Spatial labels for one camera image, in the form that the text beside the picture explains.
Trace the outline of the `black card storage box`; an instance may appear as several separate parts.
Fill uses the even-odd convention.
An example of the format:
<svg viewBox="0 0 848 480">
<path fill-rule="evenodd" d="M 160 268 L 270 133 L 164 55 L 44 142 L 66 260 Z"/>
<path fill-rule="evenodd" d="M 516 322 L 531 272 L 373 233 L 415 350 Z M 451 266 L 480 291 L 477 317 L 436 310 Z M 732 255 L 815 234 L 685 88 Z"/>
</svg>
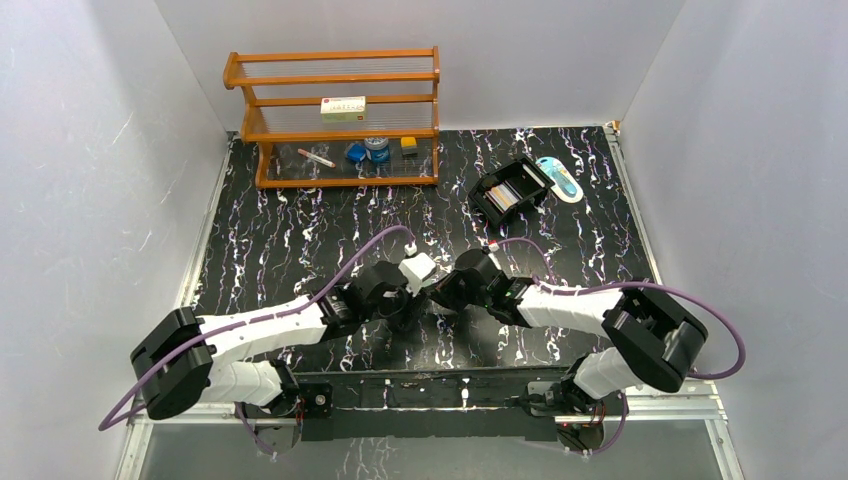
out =
<svg viewBox="0 0 848 480">
<path fill-rule="evenodd" d="M 500 228 L 520 213 L 539 207 L 553 185 L 533 161 L 519 158 L 483 174 L 467 200 L 490 227 Z"/>
</svg>

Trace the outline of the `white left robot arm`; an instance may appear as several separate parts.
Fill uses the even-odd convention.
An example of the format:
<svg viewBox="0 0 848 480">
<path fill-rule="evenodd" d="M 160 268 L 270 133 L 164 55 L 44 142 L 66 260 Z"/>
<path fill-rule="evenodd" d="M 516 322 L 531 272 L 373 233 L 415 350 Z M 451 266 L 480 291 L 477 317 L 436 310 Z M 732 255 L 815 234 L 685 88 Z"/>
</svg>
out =
<svg viewBox="0 0 848 480">
<path fill-rule="evenodd" d="M 344 338 L 371 321 L 401 324 L 436 270 L 418 254 L 398 264 L 379 261 L 325 293 L 274 307 L 220 316 L 173 310 L 130 355 L 148 416 L 169 419 L 198 402 L 290 414 L 302 396 L 291 371 L 260 355 Z"/>
</svg>

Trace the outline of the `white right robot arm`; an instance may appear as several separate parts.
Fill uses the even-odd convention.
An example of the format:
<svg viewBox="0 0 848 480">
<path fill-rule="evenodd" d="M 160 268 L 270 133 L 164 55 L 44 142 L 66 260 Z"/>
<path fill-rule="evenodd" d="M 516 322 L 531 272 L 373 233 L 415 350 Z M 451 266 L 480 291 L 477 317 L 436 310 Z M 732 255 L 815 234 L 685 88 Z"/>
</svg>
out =
<svg viewBox="0 0 848 480">
<path fill-rule="evenodd" d="M 703 323 L 656 284 L 557 289 L 508 276 L 486 248 L 463 253 L 425 292 L 452 311 L 473 305 L 505 325 L 577 330 L 610 341 L 609 348 L 579 358 L 561 380 L 531 381 L 510 399 L 533 416 L 587 414 L 608 395 L 641 385 L 675 393 L 708 338 Z"/>
</svg>

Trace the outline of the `stack of cards in box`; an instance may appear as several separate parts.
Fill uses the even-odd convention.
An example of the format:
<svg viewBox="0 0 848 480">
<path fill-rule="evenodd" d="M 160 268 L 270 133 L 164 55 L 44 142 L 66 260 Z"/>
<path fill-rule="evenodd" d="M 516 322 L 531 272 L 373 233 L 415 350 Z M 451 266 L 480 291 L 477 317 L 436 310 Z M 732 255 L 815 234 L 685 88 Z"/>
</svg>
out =
<svg viewBox="0 0 848 480">
<path fill-rule="evenodd" d="M 526 202 L 538 205 L 547 190 L 547 183 L 530 166 L 514 162 L 487 177 L 483 195 L 499 212 L 505 213 Z"/>
</svg>

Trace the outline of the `blue white packaged tool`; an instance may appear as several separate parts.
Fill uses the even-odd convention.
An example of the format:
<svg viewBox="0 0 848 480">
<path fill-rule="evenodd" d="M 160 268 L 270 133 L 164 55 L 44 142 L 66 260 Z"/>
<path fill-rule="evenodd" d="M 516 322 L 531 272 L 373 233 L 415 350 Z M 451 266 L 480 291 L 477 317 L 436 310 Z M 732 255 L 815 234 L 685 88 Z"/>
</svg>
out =
<svg viewBox="0 0 848 480">
<path fill-rule="evenodd" d="M 575 204 L 583 200 L 582 188 L 559 159 L 547 156 L 538 158 L 535 163 L 552 180 L 551 189 L 561 201 Z"/>
</svg>

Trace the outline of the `blue square lid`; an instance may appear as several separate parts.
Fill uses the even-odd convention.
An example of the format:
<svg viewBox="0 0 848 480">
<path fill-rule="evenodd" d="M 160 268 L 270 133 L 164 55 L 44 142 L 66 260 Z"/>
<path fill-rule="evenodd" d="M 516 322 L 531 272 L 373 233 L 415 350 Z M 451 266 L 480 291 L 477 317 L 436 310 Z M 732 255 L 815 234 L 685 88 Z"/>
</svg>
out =
<svg viewBox="0 0 848 480">
<path fill-rule="evenodd" d="M 347 146 L 344 155 L 348 161 L 359 164 L 367 158 L 367 149 L 361 144 L 353 143 Z"/>
</svg>

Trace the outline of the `blue round jar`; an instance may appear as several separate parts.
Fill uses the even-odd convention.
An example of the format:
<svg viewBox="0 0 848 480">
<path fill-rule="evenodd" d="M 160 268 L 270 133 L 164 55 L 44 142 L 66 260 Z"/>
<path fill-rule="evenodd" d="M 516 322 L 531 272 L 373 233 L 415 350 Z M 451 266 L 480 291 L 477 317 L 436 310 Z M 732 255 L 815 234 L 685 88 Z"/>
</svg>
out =
<svg viewBox="0 0 848 480">
<path fill-rule="evenodd" d="M 384 163 L 390 160 L 389 139 L 387 137 L 368 137 L 363 140 L 367 157 L 375 163 Z"/>
</svg>

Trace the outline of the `yellow black sponge block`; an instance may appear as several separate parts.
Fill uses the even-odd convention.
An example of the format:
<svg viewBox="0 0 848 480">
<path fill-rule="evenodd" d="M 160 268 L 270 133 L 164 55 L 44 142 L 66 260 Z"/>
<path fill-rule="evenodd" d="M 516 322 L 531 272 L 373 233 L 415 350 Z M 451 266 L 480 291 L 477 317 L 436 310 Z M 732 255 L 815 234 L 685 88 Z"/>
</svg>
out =
<svg viewBox="0 0 848 480">
<path fill-rule="evenodd" d="M 415 137 L 401 137 L 400 148 L 403 157 L 414 157 L 418 155 L 418 141 Z"/>
</svg>

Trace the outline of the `red white pen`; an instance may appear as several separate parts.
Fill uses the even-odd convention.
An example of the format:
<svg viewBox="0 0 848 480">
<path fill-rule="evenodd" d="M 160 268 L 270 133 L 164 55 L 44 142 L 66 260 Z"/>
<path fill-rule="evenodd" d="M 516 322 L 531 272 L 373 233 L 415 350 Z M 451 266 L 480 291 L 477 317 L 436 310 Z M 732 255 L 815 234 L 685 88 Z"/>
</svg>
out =
<svg viewBox="0 0 848 480">
<path fill-rule="evenodd" d="M 298 150 L 297 150 L 297 152 L 298 152 L 300 155 L 304 156 L 305 158 L 307 158 L 307 159 L 309 159 L 309 160 L 311 160 L 311 161 L 313 161 L 313 162 L 315 162 L 315 163 L 318 163 L 318 164 L 324 165 L 324 166 L 326 166 L 326 167 L 328 167 L 328 168 L 335 168 L 335 167 L 336 167 L 336 164 L 335 164 L 333 161 L 331 161 L 331 160 L 329 160 L 329 159 L 327 159 L 327 158 L 324 158 L 324 157 L 322 157 L 322 156 L 320 156 L 320 155 L 314 154 L 314 153 L 312 153 L 312 152 L 310 152 L 310 151 L 307 151 L 307 150 L 305 150 L 305 149 L 298 149 Z"/>
</svg>

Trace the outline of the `orange wooden shelf rack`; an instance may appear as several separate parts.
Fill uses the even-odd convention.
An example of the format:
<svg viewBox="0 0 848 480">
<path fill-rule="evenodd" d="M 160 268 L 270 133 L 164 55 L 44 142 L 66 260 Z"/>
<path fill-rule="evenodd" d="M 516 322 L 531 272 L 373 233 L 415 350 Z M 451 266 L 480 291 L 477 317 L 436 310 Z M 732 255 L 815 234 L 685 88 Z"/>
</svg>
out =
<svg viewBox="0 0 848 480">
<path fill-rule="evenodd" d="M 429 186 L 439 181 L 440 50 L 230 53 L 241 140 L 263 189 Z"/>
</svg>

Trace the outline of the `white medicine box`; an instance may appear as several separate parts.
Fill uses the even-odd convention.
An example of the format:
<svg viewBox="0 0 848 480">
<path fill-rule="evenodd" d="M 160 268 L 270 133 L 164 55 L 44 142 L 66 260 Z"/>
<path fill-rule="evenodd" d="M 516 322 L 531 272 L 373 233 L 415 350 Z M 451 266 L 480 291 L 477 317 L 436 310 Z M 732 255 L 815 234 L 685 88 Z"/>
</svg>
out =
<svg viewBox="0 0 848 480">
<path fill-rule="evenodd" d="M 324 123 L 360 122 L 367 117 L 367 98 L 327 97 L 320 102 L 320 115 Z"/>
</svg>

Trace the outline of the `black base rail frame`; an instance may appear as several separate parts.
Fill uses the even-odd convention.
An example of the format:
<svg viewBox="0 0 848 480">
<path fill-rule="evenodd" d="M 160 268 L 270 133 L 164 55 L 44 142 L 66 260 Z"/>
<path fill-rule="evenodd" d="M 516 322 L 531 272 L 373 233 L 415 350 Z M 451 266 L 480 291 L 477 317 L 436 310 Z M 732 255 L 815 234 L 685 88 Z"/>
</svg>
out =
<svg viewBox="0 0 848 480">
<path fill-rule="evenodd" d="M 627 408 L 565 389 L 563 367 L 296 373 L 281 399 L 242 406 L 265 427 L 289 420 L 302 440 L 519 437 L 596 449 Z"/>
</svg>

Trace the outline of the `silver aluminium rail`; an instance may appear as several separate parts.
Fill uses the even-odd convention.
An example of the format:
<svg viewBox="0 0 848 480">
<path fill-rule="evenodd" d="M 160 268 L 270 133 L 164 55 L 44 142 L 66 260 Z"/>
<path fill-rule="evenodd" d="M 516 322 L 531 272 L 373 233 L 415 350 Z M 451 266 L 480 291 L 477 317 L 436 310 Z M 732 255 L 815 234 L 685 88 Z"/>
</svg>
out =
<svg viewBox="0 0 848 480">
<path fill-rule="evenodd" d="M 532 415 L 528 407 L 517 403 L 525 388 L 516 378 L 424 378 L 410 384 L 389 379 L 356 379 L 351 385 L 318 382 L 304 384 L 303 407 L 288 407 L 271 414 L 255 406 L 242 413 L 248 419 L 274 422 L 293 419 L 302 411 L 307 419 L 339 419 L 344 412 L 365 413 L 458 413 L 515 411 Z M 722 420 L 727 419 L 715 385 L 710 382 L 684 383 L 677 393 L 665 393 L 652 387 L 633 387 L 611 393 L 587 413 L 548 413 L 558 422 L 587 422 L 604 415 L 618 420 L 626 411 L 630 420 Z"/>
</svg>

